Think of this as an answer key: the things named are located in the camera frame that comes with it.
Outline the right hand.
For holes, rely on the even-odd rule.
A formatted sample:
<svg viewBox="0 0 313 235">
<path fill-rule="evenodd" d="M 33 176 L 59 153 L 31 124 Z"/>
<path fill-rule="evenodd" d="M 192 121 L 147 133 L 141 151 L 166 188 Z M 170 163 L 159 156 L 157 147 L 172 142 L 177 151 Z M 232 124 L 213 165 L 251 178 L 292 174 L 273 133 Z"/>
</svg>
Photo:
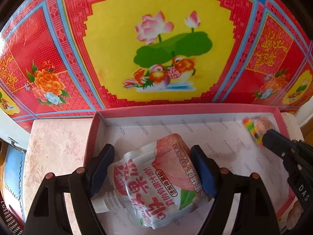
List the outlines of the right hand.
<svg viewBox="0 0 313 235">
<path fill-rule="evenodd" d="M 286 227 L 288 230 L 292 230 L 297 222 L 299 221 L 301 214 L 303 213 L 303 209 L 299 201 L 296 201 L 290 210 L 287 220 L 286 220 Z"/>
</svg>

